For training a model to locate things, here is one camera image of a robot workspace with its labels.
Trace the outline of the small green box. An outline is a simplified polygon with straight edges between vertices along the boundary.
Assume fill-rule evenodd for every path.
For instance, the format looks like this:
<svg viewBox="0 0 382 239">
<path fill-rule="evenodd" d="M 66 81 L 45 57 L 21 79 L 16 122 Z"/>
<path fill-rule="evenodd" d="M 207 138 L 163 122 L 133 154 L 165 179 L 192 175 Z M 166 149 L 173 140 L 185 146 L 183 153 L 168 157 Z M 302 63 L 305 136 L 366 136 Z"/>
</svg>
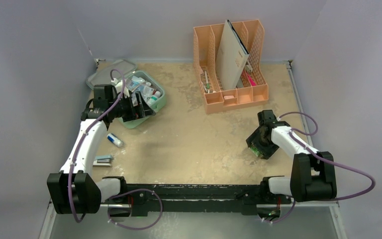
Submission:
<svg viewBox="0 0 382 239">
<path fill-rule="evenodd" d="M 264 158 L 263 153 L 256 147 L 250 147 L 250 149 L 257 158 Z"/>
</svg>

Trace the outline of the clear bag alcohol pads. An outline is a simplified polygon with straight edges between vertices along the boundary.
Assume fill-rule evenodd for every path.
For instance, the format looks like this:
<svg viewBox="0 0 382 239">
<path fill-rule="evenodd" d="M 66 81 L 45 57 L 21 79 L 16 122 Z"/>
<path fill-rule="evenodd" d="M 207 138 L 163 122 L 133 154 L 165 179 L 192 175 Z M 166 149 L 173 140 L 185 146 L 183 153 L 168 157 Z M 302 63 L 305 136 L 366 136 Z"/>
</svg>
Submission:
<svg viewBox="0 0 382 239">
<path fill-rule="evenodd" d="M 140 92 L 141 96 L 147 101 L 156 91 L 153 87 L 146 84 L 141 84 L 137 87 L 136 91 Z"/>
</svg>

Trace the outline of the small white bottle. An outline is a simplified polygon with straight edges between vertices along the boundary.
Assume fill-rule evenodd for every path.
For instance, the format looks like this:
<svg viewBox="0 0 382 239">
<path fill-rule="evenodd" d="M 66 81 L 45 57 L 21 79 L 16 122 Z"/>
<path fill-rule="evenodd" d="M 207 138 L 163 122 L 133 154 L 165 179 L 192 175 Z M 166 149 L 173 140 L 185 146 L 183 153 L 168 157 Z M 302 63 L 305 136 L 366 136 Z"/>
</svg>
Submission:
<svg viewBox="0 0 382 239">
<path fill-rule="evenodd" d="M 159 97 L 162 95 L 162 93 L 160 91 L 156 91 L 147 101 L 147 104 L 149 106 L 153 105 L 155 103 L 156 100 L 159 99 Z"/>
</svg>

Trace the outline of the blue wet wipes pack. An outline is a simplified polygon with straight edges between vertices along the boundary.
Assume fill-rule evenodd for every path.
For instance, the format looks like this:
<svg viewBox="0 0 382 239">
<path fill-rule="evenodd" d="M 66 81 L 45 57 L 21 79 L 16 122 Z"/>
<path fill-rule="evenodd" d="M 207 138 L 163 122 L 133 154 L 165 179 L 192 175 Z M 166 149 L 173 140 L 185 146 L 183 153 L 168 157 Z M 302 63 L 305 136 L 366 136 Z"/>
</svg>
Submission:
<svg viewBox="0 0 382 239">
<path fill-rule="evenodd" d="M 147 81 L 145 81 L 141 77 L 132 76 L 130 79 L 127 80 L 126 87 L 129 89 L 130 92 L 137 93 L 138 91 L 136 91 L 136 89 L 141 84 L 147 85 Z"/>
</svg>

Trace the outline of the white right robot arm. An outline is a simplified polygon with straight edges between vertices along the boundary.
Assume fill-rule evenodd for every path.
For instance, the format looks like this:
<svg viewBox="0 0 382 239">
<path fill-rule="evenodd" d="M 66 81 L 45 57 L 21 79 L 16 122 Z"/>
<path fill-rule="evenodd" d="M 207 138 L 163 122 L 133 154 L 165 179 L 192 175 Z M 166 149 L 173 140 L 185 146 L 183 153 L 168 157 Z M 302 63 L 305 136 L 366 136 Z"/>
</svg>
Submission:
<svg viewBox="0 0 382 239">
<path fill-rule="evenodd" d="M 269 159 L 279 149 L 292 159 L 290 177 L 263 178 L 260 198 L 267 203 L 279 195 L 291 196 L 297 202 L 334 200 L 337 186 L 331 153 L 306 144 L 272 110 L 263 110 L 257 117 L 259 126 L 246 139 L 248 148 L 261 159 Z"/>
</svg>

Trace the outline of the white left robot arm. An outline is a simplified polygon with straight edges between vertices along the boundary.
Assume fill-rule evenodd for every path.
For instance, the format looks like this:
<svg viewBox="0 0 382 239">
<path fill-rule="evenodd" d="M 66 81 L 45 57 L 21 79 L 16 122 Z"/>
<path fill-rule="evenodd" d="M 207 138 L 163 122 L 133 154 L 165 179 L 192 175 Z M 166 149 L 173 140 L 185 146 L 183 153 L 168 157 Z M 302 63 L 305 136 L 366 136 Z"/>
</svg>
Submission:
<svg viewBox="0 0 382 239">
<path fill-rule="evenodd" d="M 59 172 L 49 174 L 47 187 L 57 214 L 94 214 L 111 198 L 121 204 L 128 199 L 122 176 L 109 176 L 99 182 L 92 168 L 100 142 L 106 138 L 114 119 L 138 120 L 155 115 L 140 92 L 127 96 L 110 84 L 96 85 L 94 97 L 81 113 L 80 130 L 73 149 Z"/>
</svg>

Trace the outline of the green medicine case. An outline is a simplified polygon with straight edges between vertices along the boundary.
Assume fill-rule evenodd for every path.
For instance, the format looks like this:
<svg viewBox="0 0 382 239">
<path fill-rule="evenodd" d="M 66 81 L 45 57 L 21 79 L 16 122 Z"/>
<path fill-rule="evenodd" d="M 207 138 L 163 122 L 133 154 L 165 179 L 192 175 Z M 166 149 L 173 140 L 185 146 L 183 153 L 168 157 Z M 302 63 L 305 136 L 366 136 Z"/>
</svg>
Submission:
<svg viewBox="0 0 382 239">
<path fill-rule="evenodd" d="M 135 93 L 140 92 L 145 102 L 156 113 L 166 105 L 166 92 L 162 85 L 147 72 L 138 70 L 135 63 L 124 59 L 99 61 L 96 72 L 86 79 L 86 84 L 91 89 L 98 84 L 112 84 L 119 92 L 122 88 L 122 77 L 126 79 L 125 90 L 131 91 L 134 104 L 137 103 Z"/>
</svg>

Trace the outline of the small white blue tube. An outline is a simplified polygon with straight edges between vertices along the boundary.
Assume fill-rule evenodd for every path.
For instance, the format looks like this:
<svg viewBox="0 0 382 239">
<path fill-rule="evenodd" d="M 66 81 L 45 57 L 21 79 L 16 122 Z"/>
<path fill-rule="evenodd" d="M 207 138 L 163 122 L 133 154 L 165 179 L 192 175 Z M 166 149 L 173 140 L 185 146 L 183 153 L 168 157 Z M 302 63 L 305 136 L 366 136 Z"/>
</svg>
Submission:
<svg viewBox="0 0 382 239">
<path fill-rule="evenodd" d="M 124 142 L 113 133 L 109 133 L 107 135 L 107 139 L 118 148 L 121 148 L 122 146 L 124 146 Z"/>
</svg>

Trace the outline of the peach desk file organizer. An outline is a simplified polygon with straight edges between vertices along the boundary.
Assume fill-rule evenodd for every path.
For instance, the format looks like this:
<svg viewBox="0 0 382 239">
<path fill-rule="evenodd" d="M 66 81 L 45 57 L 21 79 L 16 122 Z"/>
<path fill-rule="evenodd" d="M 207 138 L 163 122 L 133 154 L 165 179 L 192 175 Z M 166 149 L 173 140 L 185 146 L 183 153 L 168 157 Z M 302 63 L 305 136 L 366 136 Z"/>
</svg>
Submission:
<svg viewBox="0 0 382 239">
<path fill-rule="evenodd" d="M 260 69 L 264 35 L 258 19 L 194 27 L 193 67 L 207 114 L 268 101 Z"/>
</svg>

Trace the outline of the pink item in organizer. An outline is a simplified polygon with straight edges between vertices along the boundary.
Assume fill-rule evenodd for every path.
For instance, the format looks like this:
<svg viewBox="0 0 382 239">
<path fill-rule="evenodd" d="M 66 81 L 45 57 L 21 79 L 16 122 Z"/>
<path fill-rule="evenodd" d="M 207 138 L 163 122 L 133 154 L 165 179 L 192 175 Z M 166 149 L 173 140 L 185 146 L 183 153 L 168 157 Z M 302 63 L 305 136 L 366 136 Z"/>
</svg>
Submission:
<svg viewBox="0 0 382 239">
<path fill-rule="evenodd" d="M 248 81 L 250 83 L 250 85 L 253 87 L 253 86 L 256 86 L 256 82 L 253 80 L 252 76 L 250 73 L 246 72 L 246 75 L 247 75 L 247 78 L 248 78 Z"/>
</svg>

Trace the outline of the blue white stapler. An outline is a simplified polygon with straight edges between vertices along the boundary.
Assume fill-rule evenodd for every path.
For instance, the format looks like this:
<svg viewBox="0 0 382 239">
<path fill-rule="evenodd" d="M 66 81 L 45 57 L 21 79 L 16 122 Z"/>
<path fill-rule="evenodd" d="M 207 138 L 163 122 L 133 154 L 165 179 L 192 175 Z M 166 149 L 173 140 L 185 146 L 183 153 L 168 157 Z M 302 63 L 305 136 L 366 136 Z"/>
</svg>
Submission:
<svg viewBox="0 0 382 239">
<path fill-rule="evenodd" d="M 93 161 L 93 166 L 95 166 L 95 167 L 111 167 L 112 161 L 113 161 L 112 155 L 96 156 L 95 160 Z"/>
</svg>

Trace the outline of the beige folder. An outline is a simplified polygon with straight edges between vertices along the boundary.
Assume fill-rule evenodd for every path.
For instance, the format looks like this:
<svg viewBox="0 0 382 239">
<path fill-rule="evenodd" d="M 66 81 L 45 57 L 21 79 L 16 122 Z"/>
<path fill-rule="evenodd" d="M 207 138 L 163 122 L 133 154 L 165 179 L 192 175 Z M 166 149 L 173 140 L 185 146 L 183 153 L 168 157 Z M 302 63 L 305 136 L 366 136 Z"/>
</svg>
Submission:
<svg viewBox="0 0 382 239">
<path fill-rule="evenodd" d="M 235 89 L 240 80 L 250 55 L 247 38 L 248 31 L 242 22 L 225 20 L 215 59 L 215 71 L 225 91 Z"/>
</svg>

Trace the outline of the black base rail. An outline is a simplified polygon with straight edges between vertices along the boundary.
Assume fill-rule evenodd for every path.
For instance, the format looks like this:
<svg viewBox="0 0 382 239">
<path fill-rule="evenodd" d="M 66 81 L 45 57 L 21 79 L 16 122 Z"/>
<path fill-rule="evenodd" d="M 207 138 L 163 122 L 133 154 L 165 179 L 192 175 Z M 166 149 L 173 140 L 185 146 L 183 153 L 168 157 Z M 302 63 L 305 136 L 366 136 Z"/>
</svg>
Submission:
<svg viewBox="0 0 382 239">
<path fill-rule="evenodd" d="M 264 208 L 277 209 L 290 205 L 285 195 L 264 191 L 261 183 L 231 184 L 127 184 L 119 195 L 105 201 L 109 205 L 124 204 L 132 216 L 144 217 L 149 212 L 240 213 L 262 214 Z"/>
</svg>

